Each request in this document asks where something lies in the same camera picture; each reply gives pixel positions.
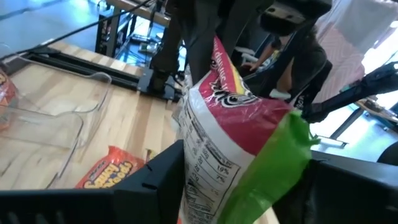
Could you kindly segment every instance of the clear plastic bin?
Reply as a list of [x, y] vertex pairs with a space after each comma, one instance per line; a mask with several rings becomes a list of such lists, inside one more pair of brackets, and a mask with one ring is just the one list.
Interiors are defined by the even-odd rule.
[[[0, 57], [7, 52], [0, 45]], [[17, 87], [17, 105], [0, 106], [10, 119], [0, 131], [0, 190], [49, 188], [98, 129], [111, 77], [101, 72], [82, 76], [21, 57], [13, 60], [29, 64], [9, 75]]]

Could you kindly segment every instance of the table leg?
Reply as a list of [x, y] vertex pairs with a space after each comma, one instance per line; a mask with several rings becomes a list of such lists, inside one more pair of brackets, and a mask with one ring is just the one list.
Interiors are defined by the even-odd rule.
[[[121, 10], [120, 8], [114, 6], [113, 8], [113, 15], [120, 13]], [[110, 30], [110, 34], [109, 34], [109, 40], [107, 43], [107, 48], [106, 48], [106, 56], [113, 58], [115, 56], [116, 53], [116, 41], [118, 40], [118, 28], [119, 28], [119, 20], [120, 17], [115, 17], [112, 18], [111, 20], [111, 30]]]
[[363, 114], [363, 112], [364, 110], [362, 108], [354, 110], [354, 112], [344, 121], [342, 125], [340, 125], [340, 127], [338, 127], [333, 134], [331, 134], [329, 138], [336, 140], [338, 137], [340, 137], [341, 134], [343, 134], [343, 132], [347, 130], [347, 128]]

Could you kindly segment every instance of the green plastic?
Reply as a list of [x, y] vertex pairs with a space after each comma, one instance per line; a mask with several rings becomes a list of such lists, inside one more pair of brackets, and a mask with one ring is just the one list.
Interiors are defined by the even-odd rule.
[[287, 113], [232, 191], [218, 223], [253, 224], [299, 181], [318, 143], [298, 111]]

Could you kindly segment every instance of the person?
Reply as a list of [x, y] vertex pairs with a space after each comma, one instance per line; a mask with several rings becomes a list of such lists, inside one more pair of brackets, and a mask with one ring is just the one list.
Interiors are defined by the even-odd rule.
[[[289, 93], [292, 89], [301, 89], [317, 74], [317, 70], [322, 69], [326, 63], [326, 53], [318, 43], [316, 34], [317, 28], [314, 26], [279, 78], [276, 90], [281, 93]], [[242, 66], [249, 67], [250, 71], [254, 72], [268, 58], [277, 58], [277, 55], [289, 42], [290, 36], [273, 36], [271, 44], [265, 47], [257, 62], [247, 62]]]

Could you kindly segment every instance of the plastic wrapper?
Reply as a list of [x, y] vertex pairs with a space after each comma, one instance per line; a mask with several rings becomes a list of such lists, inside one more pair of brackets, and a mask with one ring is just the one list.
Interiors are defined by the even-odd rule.
[[0, 68], [0, 131], [7, 129], [12, 121], [12, 113], [8, 107], [17, 108], [18, 98], [16, 87]]
[[252, 224], [298, 181], [318, 141], [300, 113], [254, 96], [215, 38], [210, 71], [182, 99], [183, 224]]
[[76, 188], [112, 187], [143, 166], [144, 160], [136, 158], [118, 147], [110, 146], [108, 155], [100, 159], [90, 169], [76, 185]]

